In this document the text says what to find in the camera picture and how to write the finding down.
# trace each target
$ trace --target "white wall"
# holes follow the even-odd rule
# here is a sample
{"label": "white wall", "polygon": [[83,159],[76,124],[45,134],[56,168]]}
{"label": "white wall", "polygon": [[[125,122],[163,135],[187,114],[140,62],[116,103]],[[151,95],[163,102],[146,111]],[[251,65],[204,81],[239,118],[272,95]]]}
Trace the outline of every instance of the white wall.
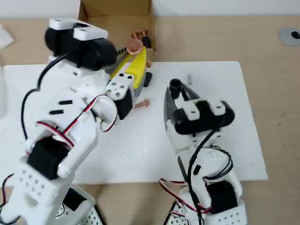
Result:
{"label": "white wall", "polygon": [[0,0],[0,18],[78,17],[80,0]]}
{"label": "white wall", "polygon": [[156,15],[299,15],[300,0],[153,0]]}
{"label": "white wall", "polygon": [[[80,0],[0,0],[0,18],[77,17],[79,3]],[[153,0],[153,7],[160,16],[300,14],[300,0]]]}

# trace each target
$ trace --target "table surface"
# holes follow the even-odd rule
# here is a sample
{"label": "table surface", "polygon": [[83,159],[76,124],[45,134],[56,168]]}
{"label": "table surface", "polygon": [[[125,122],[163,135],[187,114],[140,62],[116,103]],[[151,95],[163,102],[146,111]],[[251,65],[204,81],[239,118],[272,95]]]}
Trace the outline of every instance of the table surface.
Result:
{"label": "table surface", "polygon": [[[0,23],[16,40],[1,52],[6,64],[47,62],[47,20]],[[241,63],[269,175],[268,181],[242,183],[250,225],[299,224],[300,47],[280,42],[283,27],[300,29],[300,17],[156,18],[156,61]],[[83,187],[111,225],[162,224],[173,201],[158,184]]]}

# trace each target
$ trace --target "white board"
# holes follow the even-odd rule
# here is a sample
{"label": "white board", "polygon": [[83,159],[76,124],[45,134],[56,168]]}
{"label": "white board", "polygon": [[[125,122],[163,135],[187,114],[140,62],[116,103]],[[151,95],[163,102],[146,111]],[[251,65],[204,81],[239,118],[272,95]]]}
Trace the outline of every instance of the white board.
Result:
{"label": "white board", "polygon": [[[21,101],[33,88],[43,65],[6,66],[8,115],[0,120],[0,180],[14,172],[14,164],[24,154],[20,125]],[[230,152],[241,180],[267,179],[262,151],[253,120],[248,95],[238,62],[156,62],[148,71],[153,78],[139,101],[150,100],[149,108],[133,110],[108,133],[100,134],[98,146],[76,173],[76,183],[157,182],[159,178],[182,180],[176,156],[167,139],[163,119],[165,89],[172,78],[187,81],[200,96],[225,100],[236,113],[234,122],[220,138],[219,145]],[[26,103],[25,123],[28,133],[34,128],[39,109],[53,92],[74,79],[57,68],[44,78],[42,92]]]}

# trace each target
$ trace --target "yellow object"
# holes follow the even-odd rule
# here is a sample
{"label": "yellow object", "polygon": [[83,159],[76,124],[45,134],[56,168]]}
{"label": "yellow object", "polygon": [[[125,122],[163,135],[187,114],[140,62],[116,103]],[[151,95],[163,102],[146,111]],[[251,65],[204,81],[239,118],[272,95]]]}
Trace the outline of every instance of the yellow object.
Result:
{"label": "yellow object", "polygon": [[135,59],[125,71],[125,73],[135,77],[135,82],[133,84],[134,89],[139,88],[143,77],[145,76],[146,59],[146,48],[144,47],[142,52],[135,57]]}
{"label": "yellow object", "polygon": [[127,63],[129,60],[131,60],[133,56],[132,55],[127,55],[125,59],[117,66],[117,68],[113,71],[111,74],[111,79],[113,79],[114,76],[119,72],[119,70]]}

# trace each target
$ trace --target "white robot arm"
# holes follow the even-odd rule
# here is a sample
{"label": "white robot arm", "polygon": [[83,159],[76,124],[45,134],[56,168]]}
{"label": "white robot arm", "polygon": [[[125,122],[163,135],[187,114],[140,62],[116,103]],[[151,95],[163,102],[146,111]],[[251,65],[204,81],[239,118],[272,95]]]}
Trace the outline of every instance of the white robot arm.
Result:
{"label": "white robot arm", "polygon": [[[0,208],[0,224],[22,217],[27,225],[102,225],[95,200],[72,185],[75,172],[117,118],[124,119],[139,96],[146,68],[145,49],[135,58],[140,74],[104,70],[115,66],[125,49],[117,51],[106,30],[74,19],[50,19],[45,40],[53,51],[50,65],[77,76],[75,83],[53,96],[26,141],[10,200]],[[131,63],[137,71],[135,59]],[[27,133],[22,117],[25,138]]]}
{"label": "white robot arm", "polygon": [[180,80],[173,79],[165,93],[165,129],[178,157],[188,187],[177,198],[167,225],[245,225],[242,186],[228,152],[213,145],[234,120],[224,101],[199,97]]}

